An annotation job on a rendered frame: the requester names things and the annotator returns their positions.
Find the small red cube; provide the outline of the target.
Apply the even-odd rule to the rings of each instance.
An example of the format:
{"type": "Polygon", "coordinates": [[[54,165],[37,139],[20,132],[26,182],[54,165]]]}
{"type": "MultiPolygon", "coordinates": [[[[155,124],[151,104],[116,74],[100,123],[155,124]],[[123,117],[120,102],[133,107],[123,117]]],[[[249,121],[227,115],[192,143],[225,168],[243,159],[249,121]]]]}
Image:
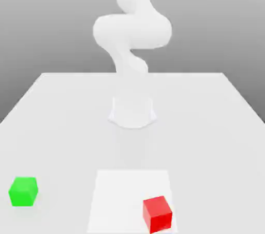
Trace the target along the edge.
{"type": "Polygon", "coordinates": [[[142,214],[150,234],[171,228],[172,210],[164,196],[144,200],[142,214]]]}

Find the small green cube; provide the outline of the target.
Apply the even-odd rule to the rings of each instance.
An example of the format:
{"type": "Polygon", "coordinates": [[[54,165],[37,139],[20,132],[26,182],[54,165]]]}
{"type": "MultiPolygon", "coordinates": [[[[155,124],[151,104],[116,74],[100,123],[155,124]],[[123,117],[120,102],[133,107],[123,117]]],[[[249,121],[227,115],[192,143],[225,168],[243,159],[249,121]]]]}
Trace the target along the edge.
{"type": "Polygon", "coordinates": [[[35,177],[15,177],[8,194],[14,207],[33,206],[38,195],[37,179],[35,177]]]}

